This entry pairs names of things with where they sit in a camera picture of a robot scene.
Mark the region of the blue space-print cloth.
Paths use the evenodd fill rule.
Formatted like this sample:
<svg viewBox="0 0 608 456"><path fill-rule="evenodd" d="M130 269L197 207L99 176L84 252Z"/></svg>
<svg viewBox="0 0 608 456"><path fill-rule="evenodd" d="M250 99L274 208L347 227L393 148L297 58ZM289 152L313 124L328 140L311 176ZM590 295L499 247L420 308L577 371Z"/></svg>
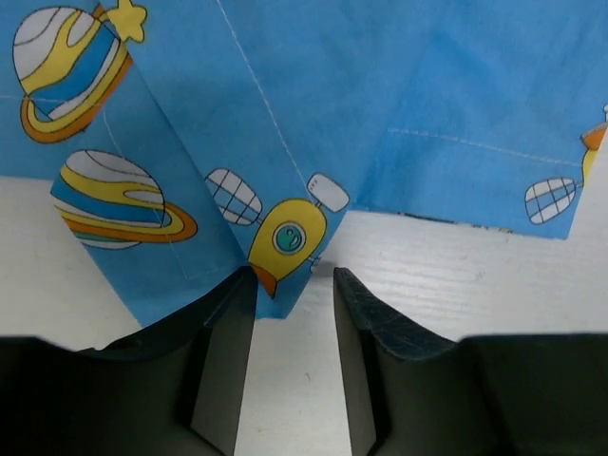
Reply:
<svg viewBox="0 0 608 456"><path fill-rule="evenodd" d="M287 316L350 210L566 238L606 129L603 1L1 5L1 172L143 326Z"/></svg>

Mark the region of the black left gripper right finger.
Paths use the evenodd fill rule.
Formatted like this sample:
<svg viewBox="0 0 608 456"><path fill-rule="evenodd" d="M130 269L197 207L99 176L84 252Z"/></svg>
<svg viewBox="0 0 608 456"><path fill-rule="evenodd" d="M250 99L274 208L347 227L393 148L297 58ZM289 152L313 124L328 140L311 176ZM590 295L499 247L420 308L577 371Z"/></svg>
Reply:
<svg viewBox="0 0 608 456"><path fill-rule="evenodd" d="M333 272L355 455L603 455L607 337L484 334L452 341Z"/></svg>

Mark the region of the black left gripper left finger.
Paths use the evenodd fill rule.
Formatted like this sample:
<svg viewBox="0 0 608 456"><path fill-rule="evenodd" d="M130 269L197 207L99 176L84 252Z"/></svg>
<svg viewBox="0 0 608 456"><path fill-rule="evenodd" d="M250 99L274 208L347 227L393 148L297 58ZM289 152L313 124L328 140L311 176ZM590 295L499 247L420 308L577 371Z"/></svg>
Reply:
<svg viewBox="0 0 608 456"><path fill-rule="evenodd" d="M233 454L256 304L242 267L101 350L3 337L2 453Z"/></svg>

